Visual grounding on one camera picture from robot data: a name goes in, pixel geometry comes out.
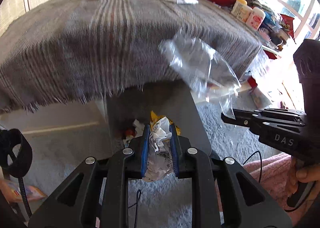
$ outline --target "white jar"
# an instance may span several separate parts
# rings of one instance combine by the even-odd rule
[[[263,10],[254,7],[245,24],[253,31],[257,31],[265,17],[266,14]]]
[[[232,10],[231,10],[231,14],[234,15],[235,17],[238,15],[240,9],[243,6],[247,5],[247,1],[246,0],[236,0],[236,3],[234,4]]]
[[[243,6],[238,12],[237,19],[242,21],[243,23],[246,23],[251,12],[252,12],[252,8],[250,8],[249,6]]]

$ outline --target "handle grip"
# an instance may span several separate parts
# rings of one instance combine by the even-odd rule
[[[310,165],[313,165],[313,164],[306,164],[302,160],[297,159],[296,169],[299,170],[303,167],[307,167]],[[298,190],[294,194],[292,194],[290,197],[288,197],[287,205],[289,207],[298,208],[304,202],[304,200],[309,196],[315,184],[316,184],[315,181],[312,181],[309,183],[298,182]]]

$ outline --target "human hand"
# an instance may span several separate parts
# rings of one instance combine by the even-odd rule
[[[298,181],[302,183],[316,181],[315,186],[306,199],[307,211],[320,192],[320,164],[304,167],[296,171],[296,162],[297,161],[295,158],[291,159],[291,165],[288,173],[288,180],[285,186],[285,191],[288,196],[291,196],[298,190]]]

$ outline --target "yellow wrapper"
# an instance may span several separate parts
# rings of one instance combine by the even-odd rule
[[[165,115],[156,115],[153,111],[150,112],[150,122],[151,122],[151,129],[153,128],[153,126],[160,120],[162,119],[163,117],[166,117]],[[174,123],[172,120],[170,120],[168,117],[167,119],[169,120],[170,124]],[[177,135],[180,135],[181,134],[181,131],[179,129],[179,127],[176,126],[176,132],[177,132]]]

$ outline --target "pink label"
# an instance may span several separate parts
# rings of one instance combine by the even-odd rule
[[[250,25],[254,28],[254,29],[258,29],[259,26],[262,23],[262,18],[260,16],[257,16],[256,14],[253,15],[253,17],[250,20]]]

